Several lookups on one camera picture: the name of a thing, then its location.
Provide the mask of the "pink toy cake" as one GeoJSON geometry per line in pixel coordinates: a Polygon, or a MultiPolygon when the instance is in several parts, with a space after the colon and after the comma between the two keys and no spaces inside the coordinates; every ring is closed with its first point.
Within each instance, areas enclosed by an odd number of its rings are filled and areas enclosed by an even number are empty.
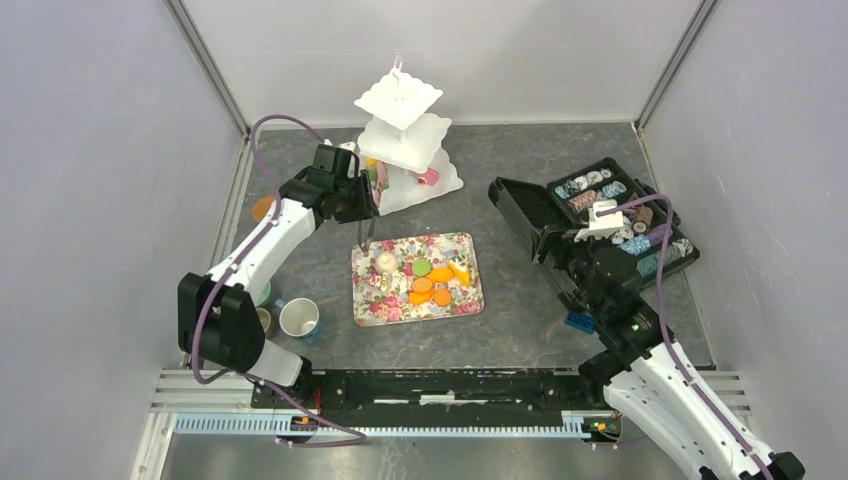
{"type": "Polygon", "coordinates": [[[436,169],[428,168],[424,173],[416,173],[414,178],[418,184],[432,187],[439,182],[440,173],[436,169]]]}

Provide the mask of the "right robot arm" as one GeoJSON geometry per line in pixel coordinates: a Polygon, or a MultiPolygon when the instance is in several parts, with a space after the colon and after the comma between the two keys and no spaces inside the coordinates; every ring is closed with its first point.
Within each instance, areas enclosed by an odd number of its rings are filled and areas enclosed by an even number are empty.
{"type": "Polygon", "coordinates": [[[577,229],[549,224],[534,259],[555,260],[573,282],[605,349],[579,368],[577,392],[633,421],[691,479],[801,479],[791,452],[776,452],[736,418],[691,364],[664,319],[664,304],[640,296],[636,256],[577,229]]]}

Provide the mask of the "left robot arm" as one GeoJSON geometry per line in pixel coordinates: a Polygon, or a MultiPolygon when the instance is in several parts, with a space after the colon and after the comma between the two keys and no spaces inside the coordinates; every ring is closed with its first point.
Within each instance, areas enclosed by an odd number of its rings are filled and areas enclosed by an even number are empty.
{"type": "Polygon", "coordinates": [[[192,361],[276,384],[290,407],[314,394],[311,366],[266,338],[254,297],[295,248],[322,223],[373,220],[379,212],[370,180],[350,149],[320,144],[311,165],[279,187],[269,211],[236,249],[206,274],[186,274],[177,287],[177,342],[192,361]]]}

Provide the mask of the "black poker chip case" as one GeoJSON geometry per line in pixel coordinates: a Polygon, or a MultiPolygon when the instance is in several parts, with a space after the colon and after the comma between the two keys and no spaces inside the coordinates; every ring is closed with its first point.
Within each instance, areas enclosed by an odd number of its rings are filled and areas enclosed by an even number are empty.
{"type": "MultiPolygon", "coordinates": [[[[488,197],[518,236],[522,246],[529,250],[531,259],[531,236],[535,229],[554,223],[565,223],[579,229],[588,225],[589,208],[577,214],[568,204],[571,197],[586,190],[596,190],[598,200],[614,199],[619,205],[656,192],[647,183],[627,173],[614,158],[606,157],[546,185],[498,177],[490,183],[488,197]]],[[[654,211],[651,230],[663,225],[667,207],[658,201],[646,204],[654,211]]],[[[632,229],[634,214],[625,215],[624,228],[618,233],[610,238],[595,240],[592,253],[607,247],[618,247],[623,242],[639,236],[632,229]]],[[[660,249],[661,245],[635,256],[637,262],[660,249]]],[[[569,311],[584,312],[586,302],[579,292],[578,283],[563,271],[553,270],[550,260],[540,266],[546,272],[563,306],[569,311]]],[[[645,290],[653,286],[655,281],[656,273],[648,278],[642,276],[641,288],[645,290]]]]}

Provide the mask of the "cream cupcake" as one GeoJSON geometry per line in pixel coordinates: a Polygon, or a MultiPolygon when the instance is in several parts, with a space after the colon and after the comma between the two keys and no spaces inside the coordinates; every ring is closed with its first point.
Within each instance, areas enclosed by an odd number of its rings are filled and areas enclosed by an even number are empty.
{"type": "Polygon", "coordinates": [[[394,254],[383,252],[376,257],[375,267],[381,274],[393,274],[398,269],[398,261],[394,254]]]}

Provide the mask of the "orange blue chip stack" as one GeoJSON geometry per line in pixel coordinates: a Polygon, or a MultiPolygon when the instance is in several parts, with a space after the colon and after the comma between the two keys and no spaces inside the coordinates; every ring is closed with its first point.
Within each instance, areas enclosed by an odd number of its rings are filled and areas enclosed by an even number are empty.
{"type": "Polygon", "coordinates": [[[587,210],[595,201],[599,199],[596,190],[586,190],[568,200],[570,208],[577,214],[587,210]]]}

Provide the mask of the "light blue chip stack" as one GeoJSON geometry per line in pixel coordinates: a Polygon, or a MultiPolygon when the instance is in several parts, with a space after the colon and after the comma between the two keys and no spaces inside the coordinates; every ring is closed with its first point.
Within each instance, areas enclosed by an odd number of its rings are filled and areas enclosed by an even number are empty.
{"type": "Polygon", "coordinates": [[[640,256],[650,250],[652,245],[646,235],[639,235],[623,242],[619,248],[631,255],[640,256]]]}

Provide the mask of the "blue toy brick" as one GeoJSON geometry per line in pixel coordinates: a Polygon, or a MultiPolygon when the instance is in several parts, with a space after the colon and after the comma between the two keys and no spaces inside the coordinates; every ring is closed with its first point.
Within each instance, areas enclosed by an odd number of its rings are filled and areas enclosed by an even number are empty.
{"type": "Polygon", "coordinates": [[[587,313],[568,312],[564,324],[589,335],[596,332],[595,320],[587,313]]]}

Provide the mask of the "green macaron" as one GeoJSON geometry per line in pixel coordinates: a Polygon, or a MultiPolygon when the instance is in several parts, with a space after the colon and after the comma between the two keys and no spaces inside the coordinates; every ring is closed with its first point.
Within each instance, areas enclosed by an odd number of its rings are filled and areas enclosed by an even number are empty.
{"type": "Polygon", "coordinates": [[[417,277],[426,277],[432,271],[432,263],[427,259],[416,259],[412,262],[411,271],[417,277]]]}

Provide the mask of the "green blue chip stack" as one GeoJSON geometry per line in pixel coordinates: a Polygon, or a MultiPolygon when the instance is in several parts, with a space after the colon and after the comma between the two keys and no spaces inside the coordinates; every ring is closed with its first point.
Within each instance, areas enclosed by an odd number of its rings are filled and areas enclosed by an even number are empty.
{"type": "MultiPolygon", "coordinates": [[[[688,239],[679,239],[670,243],[664,256],[664,271],[669,268],[669,265],[686,257],[694,251],[694,245],[688,239]]],[[[652,277],[659,268],[661,252],[657,251],[640,259],[637,262],[637,271],[644,277],[652,277]]]]}

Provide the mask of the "floral rectangular tray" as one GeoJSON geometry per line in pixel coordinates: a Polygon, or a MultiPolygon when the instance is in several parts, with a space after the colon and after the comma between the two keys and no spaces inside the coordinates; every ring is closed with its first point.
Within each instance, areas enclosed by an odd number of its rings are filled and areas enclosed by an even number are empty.
{"type": "Polygon", "coordinates": [[[358,246],[351,252],[352,312],[360,327],[386,326],[467,316],[480,313],[485,300],[472,236],[467,232],[428,234],[402,239],[374,241],[366,252],[358,246]],[[394,254],[398,269],[392,276],[391,290],[375,295],[367,285],[370,276],[380,273],[375,267],[376,257],[383,253],[394,254]],[[416,259],[427,259],[434,268],[448,267],[450,263],[467,270],[471,277],[469,287],[455,277],[446,284],[434,283],[430,293],[414,293],[413,281],[418,278],[411,271],[416,259]],[[432,301],[436,289],[451,291],[453,301],[442,307],[432,301]]]}

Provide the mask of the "brown 100 chip stack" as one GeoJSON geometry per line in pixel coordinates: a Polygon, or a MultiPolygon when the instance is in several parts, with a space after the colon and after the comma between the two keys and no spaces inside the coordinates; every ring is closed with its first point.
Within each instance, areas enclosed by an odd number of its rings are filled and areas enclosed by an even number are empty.
{"type": "Polygon", "coordinates": [[[640,205],[632,220],[632,229],[637,235],[644,235],[652,228],[654,211],[647,204],[640,205]]]}

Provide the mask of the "purple chip stack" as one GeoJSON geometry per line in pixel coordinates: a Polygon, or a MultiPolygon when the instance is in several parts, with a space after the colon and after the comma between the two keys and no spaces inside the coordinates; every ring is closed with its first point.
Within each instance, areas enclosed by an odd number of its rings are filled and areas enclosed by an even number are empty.
{"type": "Polygon", "coordinates": [[[666,236],[671,238],[673,235],[674,235],[673,228],[663,224],[663,225],[659,225],[656,228],[650,230],[645,235],[645,237],[649,242],[649,247],[653,248],[653,247],[656,247],[656,246],[660,246],[663,242],[663,239],[666,236]]]}

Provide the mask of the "white three-tier dessert stand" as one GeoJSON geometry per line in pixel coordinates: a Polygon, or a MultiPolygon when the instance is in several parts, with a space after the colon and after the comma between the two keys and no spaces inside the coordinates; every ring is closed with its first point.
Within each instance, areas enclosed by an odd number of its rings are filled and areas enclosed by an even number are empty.
{"type": "Polygon", "coordinates": [[[355,142],[358,153],[388,169],[389,181],[378,210],[382,216],[455,192],[464,186],[443,147],[452,120],[430,111],[443,95],[403,69],[397,55],[392,67],[354,100],[371,116],[355,142]],[[435,186],[420,185],[414,175],[428,168],[439,171],[435,186]]]}

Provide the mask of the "orange round coaster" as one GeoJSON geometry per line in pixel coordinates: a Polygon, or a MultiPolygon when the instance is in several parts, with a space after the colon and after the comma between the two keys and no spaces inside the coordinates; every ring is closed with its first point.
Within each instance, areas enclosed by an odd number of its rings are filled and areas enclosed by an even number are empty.
{"type": "Polygon", "coordinates": [[[251,217],[256,222],[259,223],[263,220],[263,218],[268,214],[275,203],[274,196],[265,196],[257,200],[252,209],[251,209],[251,217]]]}

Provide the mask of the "white and blue mug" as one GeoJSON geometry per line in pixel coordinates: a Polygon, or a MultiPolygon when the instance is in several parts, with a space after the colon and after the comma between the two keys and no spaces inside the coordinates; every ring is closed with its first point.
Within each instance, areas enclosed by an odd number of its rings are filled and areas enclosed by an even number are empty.
{"type": "Polygon", "coordinates": [[[324,323],[317,304],[308,298],[291,300],[277,299],[277,322],[284,334],[305,342],[317,342],[322,338],[324,323]]]}

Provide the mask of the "mint green cup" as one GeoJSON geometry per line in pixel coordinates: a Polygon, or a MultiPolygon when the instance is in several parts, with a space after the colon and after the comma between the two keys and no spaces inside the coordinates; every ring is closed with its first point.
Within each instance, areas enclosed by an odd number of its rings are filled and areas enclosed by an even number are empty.
{"type": "Polygon", "coordinates": [[[257,297],[256,305],[262,307],[266,305],[271,297],[272,286],[270,282],[266,282],[257,297]]]}

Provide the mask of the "olive brown cup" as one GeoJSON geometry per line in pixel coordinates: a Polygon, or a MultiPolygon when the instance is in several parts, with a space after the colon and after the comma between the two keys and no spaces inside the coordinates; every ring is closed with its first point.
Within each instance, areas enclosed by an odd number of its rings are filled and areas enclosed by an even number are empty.
{"type": "Polygon", "coordinates": [[[278,331],[277,320],[274,316],[265,308],[258,307],[256,309],[257,316],[260,321],[260,325],[263,330],[263,334],[266,339],[273,339],[278,331]]]}

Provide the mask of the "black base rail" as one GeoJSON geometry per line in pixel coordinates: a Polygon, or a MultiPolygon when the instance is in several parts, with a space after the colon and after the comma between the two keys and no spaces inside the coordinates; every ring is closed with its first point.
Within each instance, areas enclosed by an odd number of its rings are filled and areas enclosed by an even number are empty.
{"type": "Polygon", "coordinates": [[[573,369],[326,369],[284,391],[349,428],[555,427],[564,414],[617,415],[573,369]]]}

